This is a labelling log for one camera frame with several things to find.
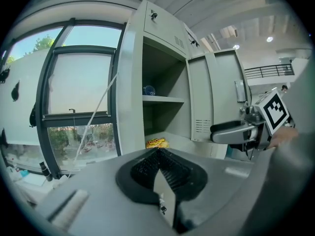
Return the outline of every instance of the tree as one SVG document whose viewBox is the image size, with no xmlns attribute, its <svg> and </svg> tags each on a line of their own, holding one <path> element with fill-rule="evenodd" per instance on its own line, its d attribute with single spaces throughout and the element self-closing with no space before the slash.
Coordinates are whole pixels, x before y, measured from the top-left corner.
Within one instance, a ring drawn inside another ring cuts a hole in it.
<svg viewBox="0 0 315 236">
<path fill-rule="evenodd" d="M 15 60 L 15 58 L 13 56 L 9 56 L 6 63 L 10 64 L 10 63 L 14 62 L 14 60 Z"/>
<path fill-rule="evenodd" d="M 48 49 L 53 45 L 54 41 L 55 40 L 49 35 L 47 35 L 46 37 L 43 37 L 42 39 L 38 38 L 36 40 L 36 44 L 35 44 L 33 50 L 29 53 L 25 53 L 24 56 L 26 56 L 28 54 L 32 54 L 32 53 L 40 51 L 40 50 Z"/>
</svg>

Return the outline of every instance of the white wall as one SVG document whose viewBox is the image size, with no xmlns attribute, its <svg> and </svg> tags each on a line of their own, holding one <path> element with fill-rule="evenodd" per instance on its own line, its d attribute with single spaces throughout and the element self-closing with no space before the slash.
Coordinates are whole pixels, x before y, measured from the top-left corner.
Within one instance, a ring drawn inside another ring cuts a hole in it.
<svg viewBox="0 0 315 236">
<path fill-rule="evenodd" d="M 247 79 L 249 86 L 254 85 L 264 85 L 264 84 L 285 84 L 288 82 L 294 82 L 296 79 L 295 75 L 288 76 L 270 76 L 267 78 L 256 78 L 256 79 Z"/>
<path fill-rule="evenodd" d="M 38 51 L 12 62 L 8 78 L 0 84 L 0 131 L 5 129 L 9 144 L 39 145 L 36 127 L 30 127 L 30 114 L 47 53 L 48 49 Z M 11 92 L 18 81 L 19 99 L 13 102 Z"/>
<path fill-rule="evenodd" d="M 245 70 L 259 66 L 281 64 L 274 50 L 249 51 L 240 48 L 238 54 Z"/>
<path fill-rule="evenodd" d="M 295 58 L 292 61 L 292 67 L 295 74 L 296 79 L 300 76 L 300 74 L 304 71 L 306 65 L 308 64 L 308 59 L 299 59 Z"/>
<path fill-rule="evenodd" d="M 300 58 L 308 59 L 312 54 L 312 49 L 281 49 L 277 50 L 280 58 Z"/>
</svg>

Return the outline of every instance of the white string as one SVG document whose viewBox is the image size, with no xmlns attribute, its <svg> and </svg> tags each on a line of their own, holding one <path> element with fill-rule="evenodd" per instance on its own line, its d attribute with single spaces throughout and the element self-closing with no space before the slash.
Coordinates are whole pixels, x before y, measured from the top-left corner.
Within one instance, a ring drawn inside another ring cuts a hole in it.
<svg viewBox="0 0 315 236">
<path fill-rule="evenodd" d="M 73 117 L 73 125 L 74 125 L 74 130 L 75 130 L 75 138 L 78 140 L 78 132 L 75 129 L 75 119 L 74 119 L 74 117 Z"/>
<path fill-rule="evenodd" d="M 71 171 L 70 171 L 70 174 L 69 174 L 68 178 L 70 177 L 70 175 L 71 175 L 71 173 L 72 173 L 72 171 L 73 171 L 74 163 L 75 163 L 75 161 L 76 161 L 77 158 L 78 158 L 78 155 L 79 155 L 80 149 L 81 149 L 81 147 L 82 147 L 82 144 L 83 144 L 83 142 L 84 142 L 85 136 L 86 136 L 87 131 L 88 131 L 90 125 L 91 125 L 91 122 L 92 122 L 92 120 L 93 120 L 93 118 L 94 118 L 94 116 L 95 116 L 95 114 L 96 114 L 96 112 L 97 112 L 97 110 L 98 110 L 98 107 L 100 106 L 100 104 L 101 104 L 101 102 L 102 102 L 104 96 L 106 95 L 107 91 L 110 89 L 110 87 L 111 87 L 112 84 L 114 83 L 114 80 L 117 78 L 117 75 L 118 75 L 118 72 L 117 72 L 116 75 L 113 77 L 112 81 L 109 83 L 107 89 L 105 90 L 104 94 L 102 95 L 101 99 L 99 100 L 99 103 L 98 103 L 96 109 L 94 110 L 94 112 L 93 112 L 93 114 L 92 114 L 92 116 L 91 116 L 91 119 L 89 120 L 87 126 L 86 126 L 85 129 L 84 129 L 84 133 L 83 133 L 83 135 L 82 135 L 81 143 L 80 143 L 79 148 L 78 148 L 78 150 L 77 150 L 76 156 L 75 156 L 75 158 L 74 158 L 74 160 L 73 160 L 73 163 L 72 163 L 72 164 L 73 164 L 73 167 L 72 167 L 72 169 L 71 169 Z"/>
</svg>

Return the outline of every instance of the balcony railing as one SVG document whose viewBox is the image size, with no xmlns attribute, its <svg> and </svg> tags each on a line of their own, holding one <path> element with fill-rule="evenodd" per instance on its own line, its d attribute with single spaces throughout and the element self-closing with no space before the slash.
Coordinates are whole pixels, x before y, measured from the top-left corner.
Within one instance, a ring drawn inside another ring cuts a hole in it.
<svg viewBox="0 0 315 236">
<path fill-rule="evenodd" d="M 245 70 L 247 79 L 265 78 L 272 76 L 294 75 L 291 64 L 268 65 Z"/>
</svg>

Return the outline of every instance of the person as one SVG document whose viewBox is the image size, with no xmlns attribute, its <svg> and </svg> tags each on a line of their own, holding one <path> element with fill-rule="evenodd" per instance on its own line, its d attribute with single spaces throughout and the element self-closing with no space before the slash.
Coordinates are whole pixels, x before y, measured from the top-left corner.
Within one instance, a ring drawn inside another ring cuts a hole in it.
<svg viewBox="0 0 315 236">
<path fill-rule="evenodd" d="M 268 148 L 278 147 L 282 142 L 290 141 L 298 135 L 296 128 L 281 126 L 272 136 Z"/>
<path fill-rule="evenodd" d="M 282 92 L 287 92 L 287 86 L 286 86 L 286 85 L 282 85 L 281 91 L 282 91 Z"/>
</svg>

